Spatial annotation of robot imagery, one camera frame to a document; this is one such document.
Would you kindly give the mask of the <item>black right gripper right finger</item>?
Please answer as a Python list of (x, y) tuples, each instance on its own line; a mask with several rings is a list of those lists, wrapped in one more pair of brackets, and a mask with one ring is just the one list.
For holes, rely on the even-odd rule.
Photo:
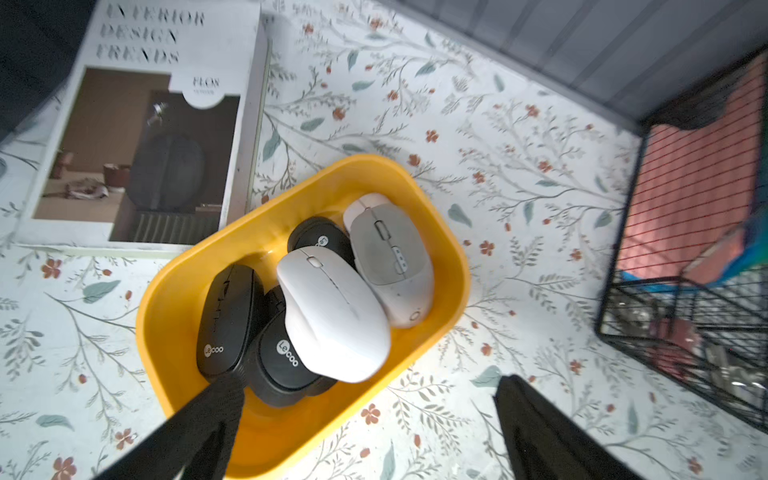
[(494, 403), (516, 479), (637, 479), (518, 375), (503, 376)]

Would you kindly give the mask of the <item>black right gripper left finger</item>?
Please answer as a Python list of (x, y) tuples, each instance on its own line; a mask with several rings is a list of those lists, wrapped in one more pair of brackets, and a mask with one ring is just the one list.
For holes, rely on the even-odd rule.
[(222, 479), (245, 403), (244, 384), (224, 376), (207, 386), (100, 479)]

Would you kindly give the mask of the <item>black mouse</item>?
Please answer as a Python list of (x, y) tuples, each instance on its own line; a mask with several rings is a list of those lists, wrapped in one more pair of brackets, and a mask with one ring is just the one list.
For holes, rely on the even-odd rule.
[(256, 397), (274, 408), (290, 407), (327, 392), (337, 381), (310, 371), (286, 330), (286, 301), (280, 286), (265, 294), (256, 334), (248, 347), (245, 377)]
[(287, 252), (318, 246), (332, 250), (355, 268), (354, 253), (348, 235), (332, 220), (314, 216), (298, 224), (287, 241)]
[(196, 364), (209, 382), (239, 372), (268, 320), (265, 291), (255, 270), (232, 264), (213, 279), (203, 306)]

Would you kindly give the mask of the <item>white mouse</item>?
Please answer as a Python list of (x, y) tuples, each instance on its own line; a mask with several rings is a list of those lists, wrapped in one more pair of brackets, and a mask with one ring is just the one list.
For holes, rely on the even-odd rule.
[(340, 255), (302, 247), (277, 264), (286, 301), (285, 328), (304, 366), (345, 383), (360, 383), (386, 363), (391, 332), (382, 305)]

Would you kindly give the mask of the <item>grey ergonomic mouse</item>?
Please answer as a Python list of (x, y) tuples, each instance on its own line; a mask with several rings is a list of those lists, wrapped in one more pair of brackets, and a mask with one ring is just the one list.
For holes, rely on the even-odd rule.
[(382, 305), (390, 325), (423, 322), (434, 300), (434, 269), (411, 218), (394, 203), (366, 209), (348, 233), (355, 266)]

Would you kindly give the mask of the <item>light grey mouse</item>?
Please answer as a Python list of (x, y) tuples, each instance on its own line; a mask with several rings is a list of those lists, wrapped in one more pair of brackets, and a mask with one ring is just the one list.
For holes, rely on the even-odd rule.
[(368, 193), (353, 201), (343, 213), (344, 227), (348, 233), (351, 232), (352, 223), (366, 209), (371, 209), (379, 205), (390, 204), (388, 197), (380, 193)]

